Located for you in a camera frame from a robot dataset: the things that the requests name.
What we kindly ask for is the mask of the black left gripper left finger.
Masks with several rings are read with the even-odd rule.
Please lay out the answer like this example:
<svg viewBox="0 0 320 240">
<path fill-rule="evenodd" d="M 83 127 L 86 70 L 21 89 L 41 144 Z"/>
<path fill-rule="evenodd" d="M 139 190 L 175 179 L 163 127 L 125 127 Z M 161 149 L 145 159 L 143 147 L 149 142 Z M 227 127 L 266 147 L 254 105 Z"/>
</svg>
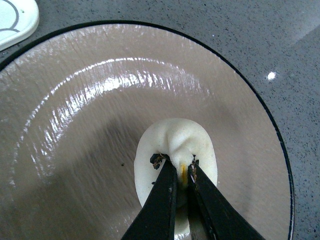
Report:
<svg viewBox="0 0 320 240">
<path fill-rule="evenodd" d="M 177 205 L 177 170 L 166 154 L 155 153 L 150 163 L 162 169 L 141 211 L 123 235 L 123 240 L 173 240 Z"/>
</svg>

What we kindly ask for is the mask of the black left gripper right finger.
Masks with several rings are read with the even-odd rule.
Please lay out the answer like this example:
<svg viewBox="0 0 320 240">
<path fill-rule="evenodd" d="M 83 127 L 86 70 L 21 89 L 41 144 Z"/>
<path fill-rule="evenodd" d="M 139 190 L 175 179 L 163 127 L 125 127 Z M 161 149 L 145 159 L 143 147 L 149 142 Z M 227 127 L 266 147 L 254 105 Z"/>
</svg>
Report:
<svg viewBox="0 0 320 240">
<path fill-rule="evenodd" d="M 188 167 L 187 206 L 193 240 L 263 240 L 194 160 Z"/>
</svg>

